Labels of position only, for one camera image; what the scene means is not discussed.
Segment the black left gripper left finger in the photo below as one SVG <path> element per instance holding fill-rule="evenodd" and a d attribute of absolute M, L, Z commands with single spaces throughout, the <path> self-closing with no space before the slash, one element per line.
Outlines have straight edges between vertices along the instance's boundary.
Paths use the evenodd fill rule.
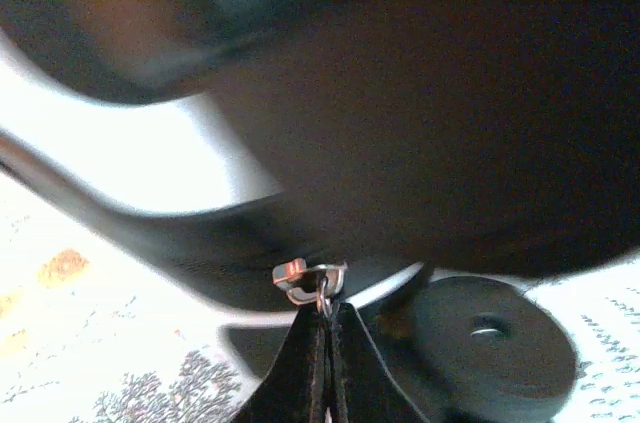
<path fill-rule="evenodd" d="M 322 317 L 300 310 L 238 423 L 325 423 L 325 346 Z"/>

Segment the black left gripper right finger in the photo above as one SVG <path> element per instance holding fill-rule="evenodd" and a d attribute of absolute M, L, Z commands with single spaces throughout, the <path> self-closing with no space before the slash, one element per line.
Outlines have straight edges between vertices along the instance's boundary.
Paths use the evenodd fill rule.
<path fill-rule="evenodd" d="M 395 382 L 355 307 L 330 320 L 333 423 L 431 423 Z"/>

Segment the metal zipper pull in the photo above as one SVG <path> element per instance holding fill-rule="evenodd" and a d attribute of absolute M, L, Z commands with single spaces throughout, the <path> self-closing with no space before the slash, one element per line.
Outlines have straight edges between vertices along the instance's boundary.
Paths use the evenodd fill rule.
<path fill-rule="evenodd" d="M 345 262 L 308 266 L 303 258 L 296 258 L 276 266 L 272 280 L 291 303 L 314 304 L 320 315 L 329 318 L 332 298 L 342 291 L 347 269 Z"/>

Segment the white suitcase with black lining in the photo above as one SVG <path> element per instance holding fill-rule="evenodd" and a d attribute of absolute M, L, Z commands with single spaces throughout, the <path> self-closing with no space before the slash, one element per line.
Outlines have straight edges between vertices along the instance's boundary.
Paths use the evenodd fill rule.
<path fill-rule="evenodd" d="M 519 283 L 640 254 L 640 0 L 0 0 L 0 175 L 196 297 L 294 313 L 231 325 L 242 401 L 189 363 L 108 423 L 238 423 L 318 313 L 273 284 L 296 258 L 348 265 L 332 312 L 431 423 L 551 423 L 578 353 Z"/>

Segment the floral tablecloth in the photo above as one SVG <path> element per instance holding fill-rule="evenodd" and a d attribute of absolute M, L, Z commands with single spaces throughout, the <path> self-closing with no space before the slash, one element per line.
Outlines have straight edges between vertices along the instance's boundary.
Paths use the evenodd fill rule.
<path fill-rule="evenodd" d="M 551 423 L 640 423 L 640 254 L 519 288 L 578 353 Z M 267 341 L 293 316 L 196 297 L 0 175 L 0 423 L 108 423 L 143 375 L 156 396 L 176 395 L 189 363 L 226 379 L 238 403 L 259 375 L 231 325 Z"/>

